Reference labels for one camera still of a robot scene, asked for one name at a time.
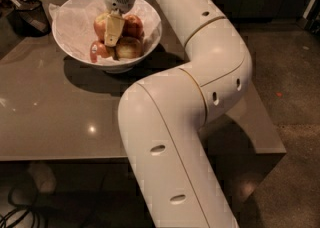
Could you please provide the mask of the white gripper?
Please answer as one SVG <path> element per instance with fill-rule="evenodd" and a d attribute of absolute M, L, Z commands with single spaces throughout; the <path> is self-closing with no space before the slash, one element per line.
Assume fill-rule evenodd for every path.
<path fill-rule="evenodd" d="M 104 43 L 108 47 L 114 47 L 122 35 L 125 24 L 121 13 L 129 12 L 135 0 L 104 0 L 104 2 L 108 11 L 113 10 L 105 19 Z"/>

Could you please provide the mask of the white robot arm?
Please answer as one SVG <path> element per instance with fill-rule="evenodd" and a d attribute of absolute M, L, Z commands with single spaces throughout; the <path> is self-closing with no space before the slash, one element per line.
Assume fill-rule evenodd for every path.
<path fill-rule="evenodd" d="M 129 162 L 156 228 L 239 228 L 198 131 L 241 99 L 251 81 L 250 53 L 211 0 L 156 2 L 188 61 L 122 95 L 118 122 Z"/>

